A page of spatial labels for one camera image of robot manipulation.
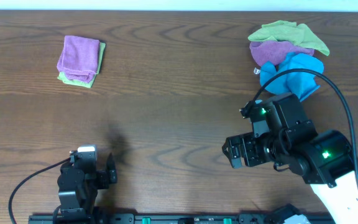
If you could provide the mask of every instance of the green cloth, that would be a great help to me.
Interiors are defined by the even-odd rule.
[[[99,71],[100,71],[100,65],[102,64],[104,48],[106,48],[106,44],[100,42],[99,55],[98,55],[98,70],[96,71],[95,76],[89,83],[81,82],[79,80],[68,80],[66,78],[66,74],[64,72],[60,72],[57,79],[61,80],[63,83],[68,84],[68,85],[76,85],[76,86],[83,86],[83,87],[91,88],[92,84],[94,82],[94,79],[96,78],[96,75],[99,74]]]
[[[306,24],[296,25],[296,22],[276,21],[271,24],[264,24],[248,39],[258,42],[287,40],[295,46],[316,49],[327,56],[329,55],[329,49],[324,42]]]

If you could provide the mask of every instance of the white wall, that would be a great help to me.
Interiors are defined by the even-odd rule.
[[[0,0],[0,9],[358,12],[358,0]]]

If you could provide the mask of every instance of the crumpled cloth pile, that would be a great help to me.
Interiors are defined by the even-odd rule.
[[[248,39],[251,41],[249,48],[252,57],[261,66],[261,85],[276,74],[292,68],[307,68],[322,73],[324,65],[313,57],[313,54],[317,50],[329,55],[325,43],[306,24],[296,25],[296,22],[277,21],[264,24],[248,36]],[[292,92],[303,101],[319,87],[314,75],[297,72],[274,80],[266,90],[276,95]]]

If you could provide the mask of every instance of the microfiber towel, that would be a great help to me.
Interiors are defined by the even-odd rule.
[[[292,68],[307,68],[319,73],[324,71],[323,63],[317,58],[292,52],[288,53],[284,62],[278,66],[278,71],[271,62],[266,62],[260,68],[260,84],[263,85],[276,74]],[[266,87],[266,90],[276,95],[292,92],[300,101],[303,101],[319,87],[314,81],[314,75],[306,72],[293,72],[277,78]]]
[[[76,86],[83,86],[83,87],[86,87],[86,88],[91,88],[92,85],[93,85],[94,79],[96,78],[96,75],[99,74],[100,66],[102,64],[102,59],[103,59],[103,52],[104,52],[105,48],[106,48],[106,44],[100,42],[99,55],[98,55],[98,69],[96,71],[95,76],[93,77],[93,79],[89,83],[81,82],[81,81],[78,81],[78,80],[69,80],[69,79],[67,79],[65,72],[60,72],[59,76],[57,77],[57,79],[61,80],[63,83],[68,84],[68,85],[76,85]]]
[[[290,41],[293,45],[311,48],[329,55],[329,49],[306,24],[296,25],[296,22],[276,21],[264,24],[262,28],[251,34],[250,41],[263,42],[266,40]]]
[[[67,35],[57,69],[70,80],[89,83],[98,69],[98,50],[99,40]]]
[[[249,45],[251,54],[256,63],[262,66],[266,62],[278,65],[285,60],[287,53],[304,53],[313,56],[314,49],[306,49],[295,46],[289,41],[267,40],[264,42],[251,42]]]

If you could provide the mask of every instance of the wooden table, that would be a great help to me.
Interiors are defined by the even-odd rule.
[[[345,94],[358,142],[358,14],[295,12],[0,11],[0,223],[29,174],[97,144],[115,155],[119,183],[98,205],[139,213],[237,213],[324,205],[303,180],[272,164],[234,170],[221,146],[251,131],[238,108],[260,88],[247,36],[279,19],[306,23],[330,48],[324,73]],[[57,80],[65,35],[107,44],[91,89]],[[304,103],[318,131],[348,135],[323,82]],[[19,223],[58,206],[58,169],[16,194]]]

